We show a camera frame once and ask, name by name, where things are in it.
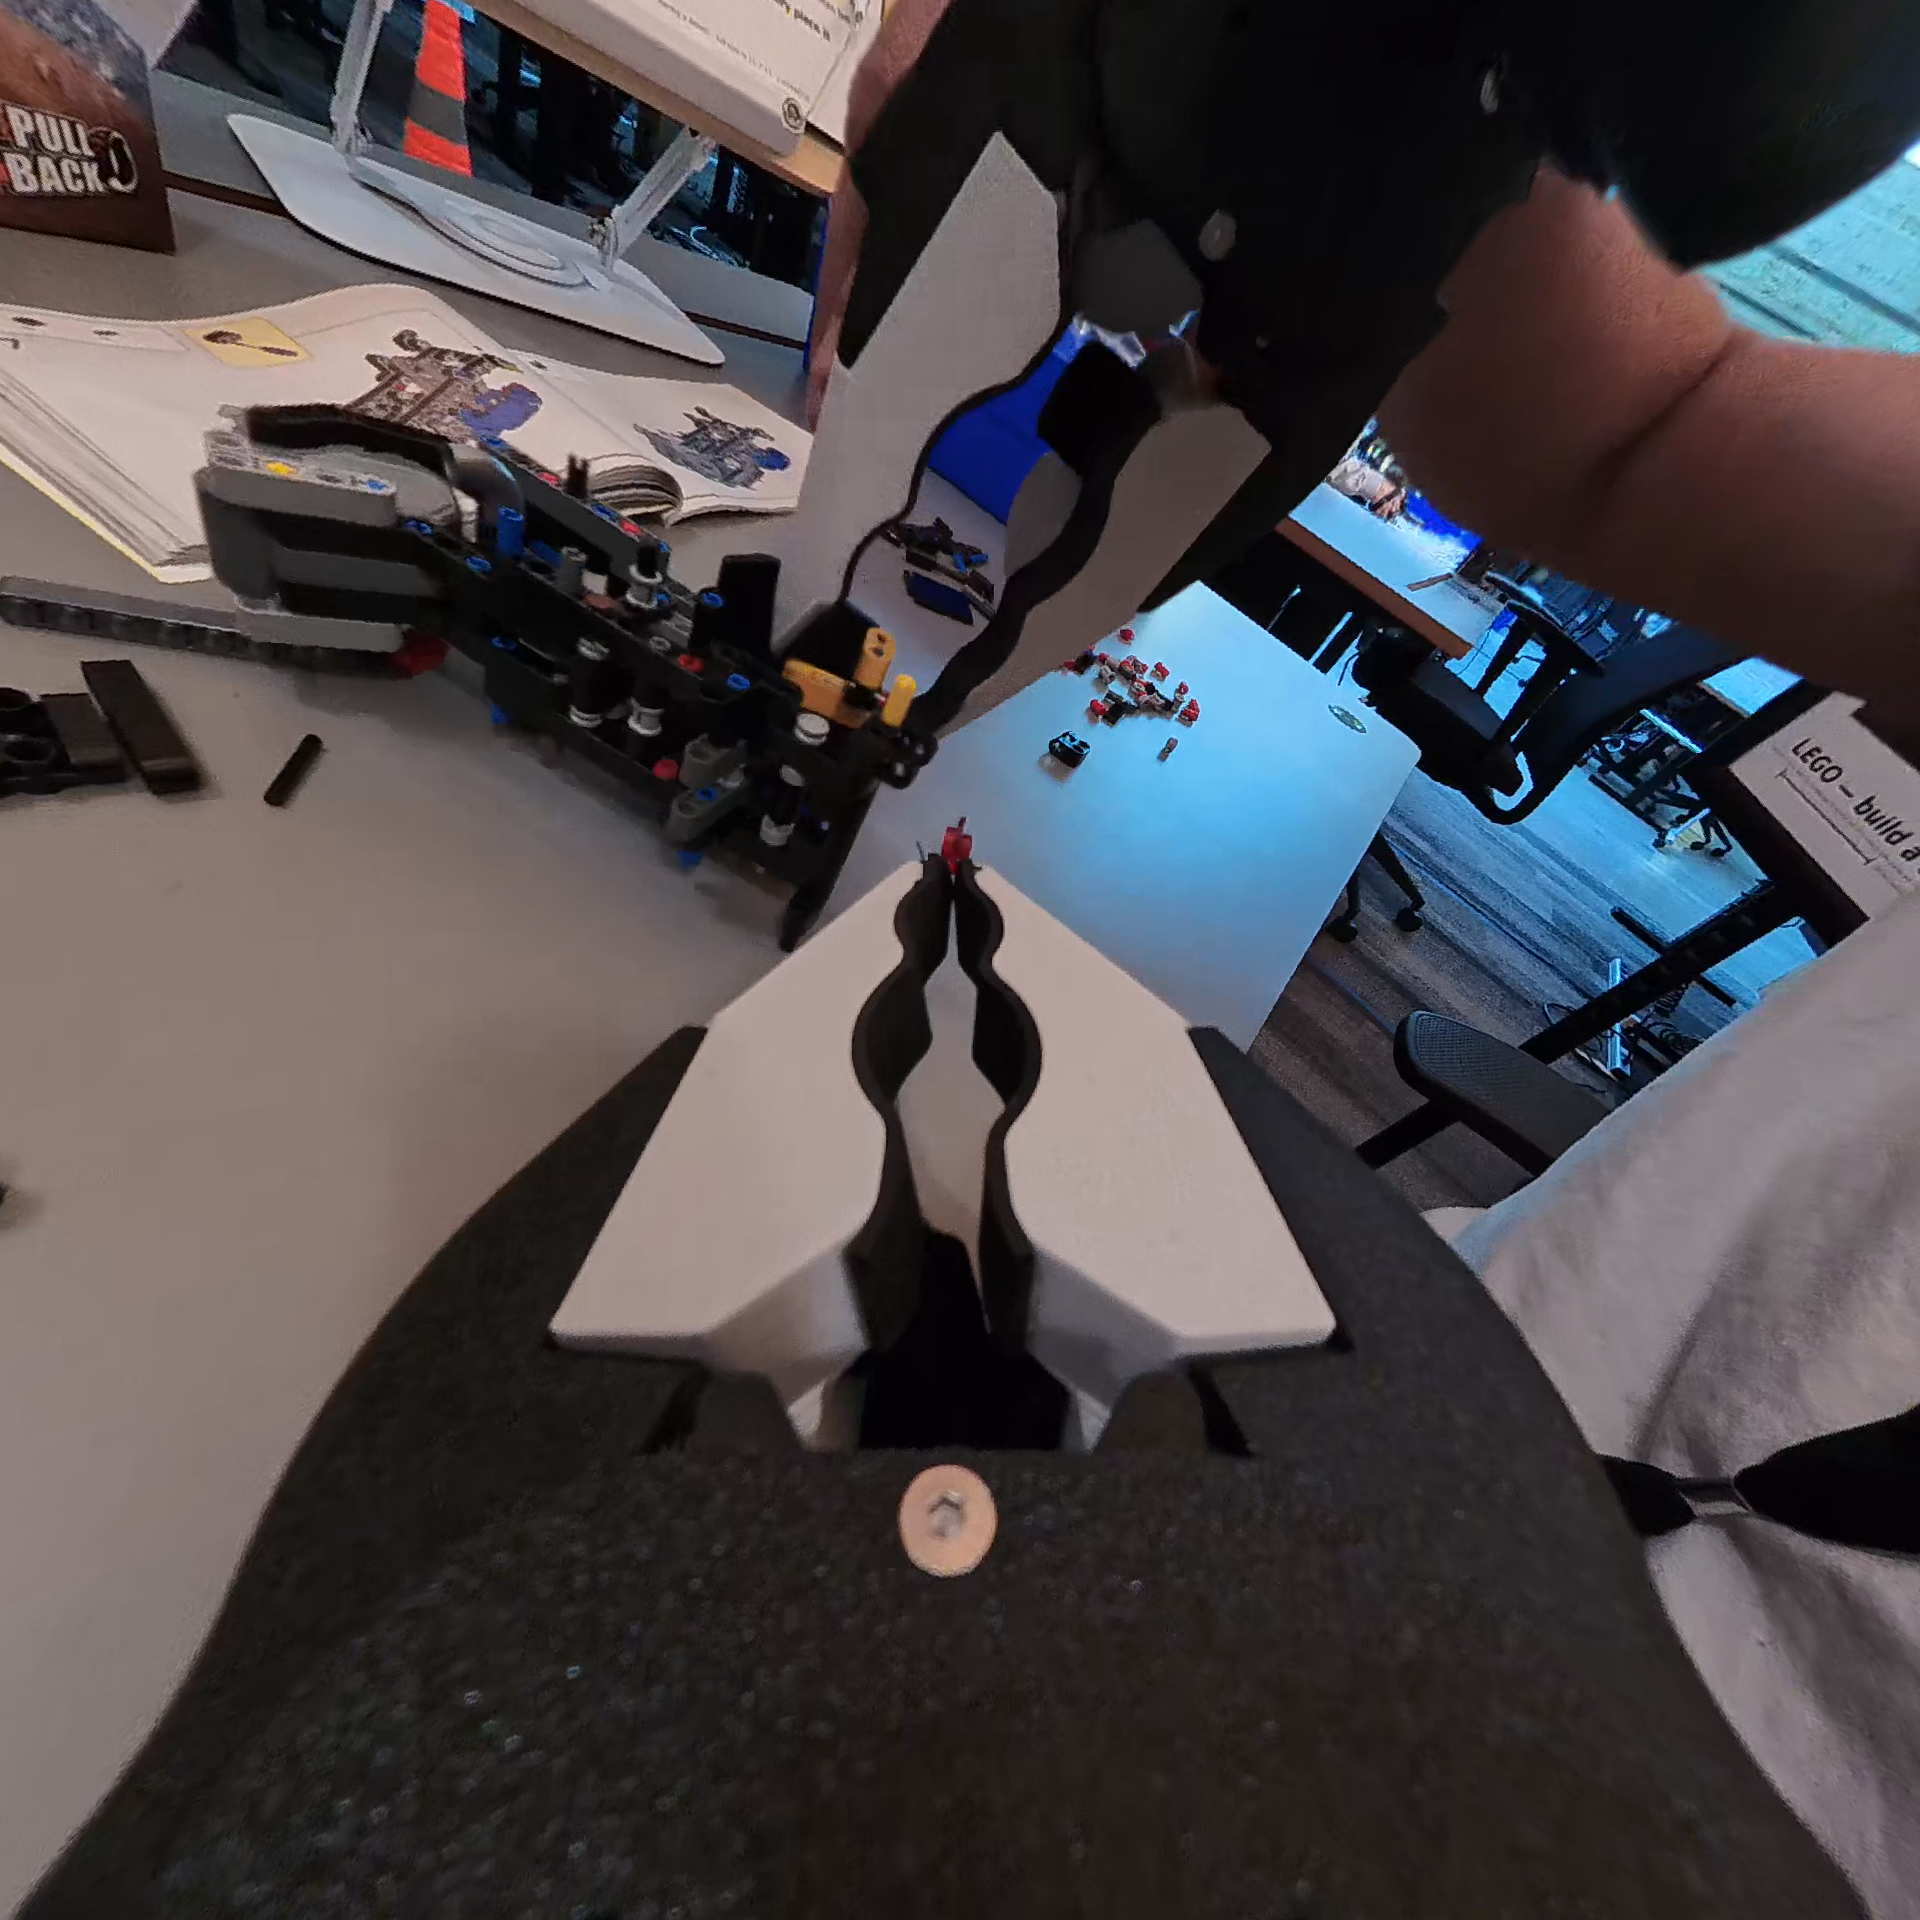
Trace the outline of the person's white shirt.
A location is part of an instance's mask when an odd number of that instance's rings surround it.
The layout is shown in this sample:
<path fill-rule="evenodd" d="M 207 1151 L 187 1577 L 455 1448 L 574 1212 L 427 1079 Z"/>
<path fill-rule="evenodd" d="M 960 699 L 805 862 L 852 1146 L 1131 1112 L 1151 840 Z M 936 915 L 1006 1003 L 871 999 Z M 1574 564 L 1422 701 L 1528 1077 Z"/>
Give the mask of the person's white shirt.
<path fill-rule="evenodd" d="M 1453 1235 L 1716 1704 L 1869 1913 L 1916 1913 L 1916 897 Z"/>

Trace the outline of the long dark grey lego beam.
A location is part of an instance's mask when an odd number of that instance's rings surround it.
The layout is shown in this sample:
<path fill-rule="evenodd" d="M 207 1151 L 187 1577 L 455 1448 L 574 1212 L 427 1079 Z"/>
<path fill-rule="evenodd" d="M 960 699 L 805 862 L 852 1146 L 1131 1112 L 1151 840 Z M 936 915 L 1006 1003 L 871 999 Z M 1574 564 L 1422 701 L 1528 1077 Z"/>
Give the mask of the long dark grey lego beam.
<path fill-rule="evenodd" d="M 237 614 L 137 594 L 58 587 L 2 574 L 2 620 L 76 641 L 116 641 L 196 657 L 273 663 L 262 642 L 237 623 Z"/>

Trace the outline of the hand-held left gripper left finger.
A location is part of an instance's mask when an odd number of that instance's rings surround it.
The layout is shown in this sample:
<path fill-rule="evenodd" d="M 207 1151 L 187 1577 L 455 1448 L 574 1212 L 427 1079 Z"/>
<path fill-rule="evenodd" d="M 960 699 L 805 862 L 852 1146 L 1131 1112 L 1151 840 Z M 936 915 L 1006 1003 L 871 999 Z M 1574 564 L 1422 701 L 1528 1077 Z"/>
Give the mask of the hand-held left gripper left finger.
<path fill-rule="evenodd" d="M 897 1105 L 948 943 L 948 866 L 897 866 L 698 1030 L 555 1344 L 765 1385 L 803 1447 L 854 1447 L 954 1249 Z"/>

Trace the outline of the yellow lego connector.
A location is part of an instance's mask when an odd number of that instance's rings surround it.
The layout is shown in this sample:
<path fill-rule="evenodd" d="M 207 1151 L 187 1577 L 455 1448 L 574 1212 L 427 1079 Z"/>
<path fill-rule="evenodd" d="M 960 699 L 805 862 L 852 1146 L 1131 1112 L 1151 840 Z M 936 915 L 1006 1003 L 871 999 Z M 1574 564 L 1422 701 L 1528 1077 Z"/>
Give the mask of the yellow lego connector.
<path fill-rule="evenodd" d="M 895 671 L 897 642 L 886 629 L 871 623 L 858 641 L 847 675 L 783 655 L 780 676 L 801 690 L 805 714 L 836 729 L 902 729 L 916 701 L 916 681 Z"/>

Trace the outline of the open instruction booklet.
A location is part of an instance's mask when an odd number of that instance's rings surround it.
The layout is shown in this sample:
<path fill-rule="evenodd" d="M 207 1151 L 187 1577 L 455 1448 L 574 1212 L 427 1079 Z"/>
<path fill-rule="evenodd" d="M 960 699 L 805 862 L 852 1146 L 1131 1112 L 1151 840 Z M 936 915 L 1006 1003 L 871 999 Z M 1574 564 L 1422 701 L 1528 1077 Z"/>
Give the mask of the open instruction booklet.
<path fill-rule="evenodd" d="M 2 463 L 166 585 L 213 579 L 195 471 L 321 469 L 256 451 L 250 406 L 342 406 L 461 447 L 510 450 L 628 519 L 789 515 L 813 437 L 733 385 L 590 373 L 502 349 L 398 282 L 202 319 L 2 304 Z"/>

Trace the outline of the black office chair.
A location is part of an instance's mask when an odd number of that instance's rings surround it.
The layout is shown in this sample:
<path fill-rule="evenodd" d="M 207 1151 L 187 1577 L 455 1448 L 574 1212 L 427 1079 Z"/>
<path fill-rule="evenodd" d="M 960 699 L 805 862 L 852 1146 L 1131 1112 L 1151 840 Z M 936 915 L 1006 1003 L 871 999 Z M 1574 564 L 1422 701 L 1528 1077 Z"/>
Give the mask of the black office chair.
<path fill-rule="evenodd" d="M 1492 825 L 1528 818 L 1574 763 L 1644 707 L 1702 684 L 1745 653 L 1681 620 L 1603 598 L 1574 623 L 1510 574 L 1482 587 L 1515 614 L 1485 681 L 1462 681 L 1404 623 L 1363 636 L 1355 681 L 1365 701 L 1419 746 L 1419 770 L 1462 794 Z"/>

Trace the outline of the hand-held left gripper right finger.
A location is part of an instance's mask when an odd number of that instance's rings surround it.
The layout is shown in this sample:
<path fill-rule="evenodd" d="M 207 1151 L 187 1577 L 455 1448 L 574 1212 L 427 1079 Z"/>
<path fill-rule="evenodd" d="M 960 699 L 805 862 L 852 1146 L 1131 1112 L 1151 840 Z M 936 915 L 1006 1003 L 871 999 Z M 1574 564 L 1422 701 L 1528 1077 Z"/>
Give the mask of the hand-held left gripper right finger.
<path fill-rule="evenodd" d="M 1194 1359 L 1319 1351 L 1335 1310 L 1182 1012 L 994 866 L 998 978 L 1032 1015 L 1037 1086 L 1015 1105 L 971 1057 L 994 1003 L 954 959 L 954 1235 L 988 1281 L 988 1144 L 1003 1124 L 1032 1245 L 1021 1346 L 1068 1387 L 1089 1453 L 1120 1395 Z"/>

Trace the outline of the person's right forearm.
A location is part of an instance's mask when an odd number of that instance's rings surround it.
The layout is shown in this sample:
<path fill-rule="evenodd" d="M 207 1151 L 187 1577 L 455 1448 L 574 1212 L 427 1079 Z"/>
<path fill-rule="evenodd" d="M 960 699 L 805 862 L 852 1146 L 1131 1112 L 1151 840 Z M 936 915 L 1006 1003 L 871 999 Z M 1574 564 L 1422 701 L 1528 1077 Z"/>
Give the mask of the person's right forearm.
<path fill-rule="evenodd" d="M 1916 357 L 1771 341 L 1542 166 L 1378 406 L 1482 538 L 1916 726 Z"/>

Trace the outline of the black and grey lego model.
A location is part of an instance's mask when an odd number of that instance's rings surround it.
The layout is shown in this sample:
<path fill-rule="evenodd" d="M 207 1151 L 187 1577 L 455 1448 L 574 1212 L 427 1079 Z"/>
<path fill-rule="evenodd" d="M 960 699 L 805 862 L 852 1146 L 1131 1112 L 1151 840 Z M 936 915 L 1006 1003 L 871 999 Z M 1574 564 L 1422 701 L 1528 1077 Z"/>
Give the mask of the black and grey lego model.
<path fill-rule="evenodd" d="M 869 614 L 834 604 L 778 642 L 775 558 L 726 558 L 689 587 L 662 538 L 588 499 L 580 461 L 552 476 L 324 402 L 250 406 L 242 431 L 348 473 L 195 471 L 207 558 L 241 604 L 446 642 L 502 722 L 631 791 L 683 857 L 726 851 L 778 882 L 780 950 L 820 919 L 880 791 L 937 746 L 914 718 L 836 729 L 780 676 L 783 655 L 847 675 Z"/>

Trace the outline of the brown lego box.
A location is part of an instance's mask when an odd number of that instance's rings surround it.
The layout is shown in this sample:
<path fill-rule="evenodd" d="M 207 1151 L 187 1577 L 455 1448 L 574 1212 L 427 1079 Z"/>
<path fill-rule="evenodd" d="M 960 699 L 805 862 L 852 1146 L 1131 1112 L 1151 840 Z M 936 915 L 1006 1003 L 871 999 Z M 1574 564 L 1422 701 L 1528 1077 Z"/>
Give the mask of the brown lego box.
<path fill-rule="evenodd" d="M 175 249 L 151 63 L 99 4 L 2 4 L 2 226 Z"/>

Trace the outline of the orange striped cone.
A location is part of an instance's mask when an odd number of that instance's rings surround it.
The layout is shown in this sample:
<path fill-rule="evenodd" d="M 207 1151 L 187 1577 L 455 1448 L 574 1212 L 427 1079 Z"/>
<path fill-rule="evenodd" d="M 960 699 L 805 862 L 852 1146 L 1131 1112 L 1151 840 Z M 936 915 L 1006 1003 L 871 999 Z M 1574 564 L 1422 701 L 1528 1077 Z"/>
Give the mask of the orange striped cone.
<path fill-rule="evenodd" d="M 471 177 L 463 17 L 455 4 L 420 4 L 417 12 L 417 52 L 401 152 L 441 172 Z"/>

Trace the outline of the white device stand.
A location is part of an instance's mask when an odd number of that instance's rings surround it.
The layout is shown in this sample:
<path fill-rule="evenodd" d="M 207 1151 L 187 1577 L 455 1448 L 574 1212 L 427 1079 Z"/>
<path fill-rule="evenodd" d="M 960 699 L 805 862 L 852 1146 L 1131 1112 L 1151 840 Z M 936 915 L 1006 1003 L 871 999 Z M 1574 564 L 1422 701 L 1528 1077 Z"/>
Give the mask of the white device stand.
<path fill-rule="evenodd" d="M 698 367 L 722 350 L 674 298 L 623 261 L 653 218 L 715 157 L 717 142 L 679 130 L 633 192 L 588 237 L 570 237 L 467 192 L 467 177 L 377 161 L 361 101 L 392 4 L 358 4 L 328 96 L 328 131 L 305 134 L 259 114 L 229 114 L 229 131 L 300 226 L 332 246 L 510 301 Z"/>

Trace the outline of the black mesh chair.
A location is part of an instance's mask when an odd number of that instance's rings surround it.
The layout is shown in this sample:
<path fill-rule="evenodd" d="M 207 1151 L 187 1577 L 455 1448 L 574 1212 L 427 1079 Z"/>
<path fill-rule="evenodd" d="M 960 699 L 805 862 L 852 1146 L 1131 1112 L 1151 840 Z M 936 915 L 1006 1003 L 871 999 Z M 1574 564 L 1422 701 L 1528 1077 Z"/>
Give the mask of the black mesh chair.
<path fill-rule="evenodd" d="M 1596 1093 L 1449 1015 L 1409 1012 L 1393 1069 L 1422 1105 L 1358 1144 L 1372 1170 L 1462 1125 L 1536 1178 L 1612 1114 Z"/>

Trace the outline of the person's right hand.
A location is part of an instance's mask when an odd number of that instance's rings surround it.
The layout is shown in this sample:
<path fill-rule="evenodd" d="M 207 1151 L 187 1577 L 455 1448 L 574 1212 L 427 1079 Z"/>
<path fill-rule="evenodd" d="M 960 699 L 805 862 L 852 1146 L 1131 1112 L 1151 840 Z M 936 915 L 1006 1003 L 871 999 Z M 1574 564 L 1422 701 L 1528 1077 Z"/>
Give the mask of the person's right hand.
<path fill-rule="evenodd" d="M 910 74 L 914 60 L 921 60 L 926 41 L 933 38 L 945 12 L 948 4 L 893 4 L 874 46 L 869 46 L 860 63 L 852 74 L 843 142 L 847 164 L 828 205 L 823 256 L 819 269 L 814 310 L 805 349 L 803 415 L 808 431 L 820 427 L 819 421 L 823 409 L 828 378 L 840 349 L 840 326 L 847 318 L 847 301 L 852 296 L 858 251 L 869 226 L 869 205 L 852 175 L 852 157 L 897 84 Z"/>

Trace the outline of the black lego connector piece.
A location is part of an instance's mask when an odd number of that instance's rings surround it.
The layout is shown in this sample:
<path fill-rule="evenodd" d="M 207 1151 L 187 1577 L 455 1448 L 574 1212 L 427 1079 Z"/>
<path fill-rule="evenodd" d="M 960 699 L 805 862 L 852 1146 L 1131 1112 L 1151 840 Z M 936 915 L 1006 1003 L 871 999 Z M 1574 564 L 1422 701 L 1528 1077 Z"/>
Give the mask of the black lego connector piece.
<path fill-rule="evenodd" d="M 130 781 L 130 763 L 88 692 L 2 685 L 2 799 Z"/>

